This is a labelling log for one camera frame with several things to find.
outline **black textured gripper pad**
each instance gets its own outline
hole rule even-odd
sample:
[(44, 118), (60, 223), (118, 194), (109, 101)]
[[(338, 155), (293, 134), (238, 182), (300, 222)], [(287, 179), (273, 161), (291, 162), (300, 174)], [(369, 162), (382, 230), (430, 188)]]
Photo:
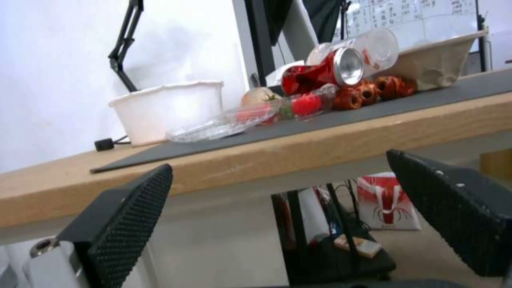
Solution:
[(92, 287), (121, 287), (153, 232), (172, 179), (165, 164), (106, 190), (57, 236), (73, 242)]
[(387, 157), (416, 209), (462, 261), (480, 276), (503, 276), (512, 253), (512, 192), (473, 169), (396, 150)]

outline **clear plastic tray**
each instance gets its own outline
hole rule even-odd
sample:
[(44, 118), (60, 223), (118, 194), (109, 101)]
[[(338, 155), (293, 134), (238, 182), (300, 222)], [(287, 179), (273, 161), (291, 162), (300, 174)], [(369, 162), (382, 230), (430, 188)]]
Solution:
[(274, 117), (282, 103), (278, 99), (227, 110), (197, 125), (167, 131), (165, 136), (172, 142), (196, 142), (235, 135)]

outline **plastic food container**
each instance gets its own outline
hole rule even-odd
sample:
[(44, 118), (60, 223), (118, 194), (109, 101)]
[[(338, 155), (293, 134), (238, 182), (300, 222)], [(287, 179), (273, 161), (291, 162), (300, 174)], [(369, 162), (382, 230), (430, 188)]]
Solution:
[(282, 103), (282, 99), (277, 99), (231, 109), (204, 122), (169, 130), (166, 137), (172, 142), (195, 142), (242, 133), (246, 129), (272, 118), (279, 111)]
[(222, 81), (170, 84), (129, 93), (109, 103), (133, 146), (166, 141), (165, 132), (222, 113)]
[(395, 65), (378, 76), (415, 79), (418, 91), (448, 87), (459, 78), (473, 42), (486, 33), (479, 31), (404, 50)]

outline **small box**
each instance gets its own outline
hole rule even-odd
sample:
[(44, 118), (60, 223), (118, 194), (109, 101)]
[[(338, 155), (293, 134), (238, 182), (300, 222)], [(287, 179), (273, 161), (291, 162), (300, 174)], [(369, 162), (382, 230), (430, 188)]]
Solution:
[[(362, 239), (353, 237), (354, 244), (356, 246), (357, 252), (359, 255), (367, 257), (367, 258), (373, 258), (377, 252), (382, 249), (382, 245), (380, 245), (377, 242), (373, 242), (370, 240)], [(334, 246), (350, 251), (349, 243), (347, 241), (347, 237), (343, 234), (340, 235), (338, 238), (334, 240)]]

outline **whiteboard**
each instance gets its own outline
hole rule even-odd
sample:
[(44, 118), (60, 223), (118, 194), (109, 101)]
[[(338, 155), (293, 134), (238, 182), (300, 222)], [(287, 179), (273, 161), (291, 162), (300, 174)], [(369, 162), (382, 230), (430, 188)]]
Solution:
[[(400, 50), (475, 33), (476, 0), (352, 0), (346, 38), (380, 27), (395, 33)], [(478, 51), (477, 41), (471, 51)]]

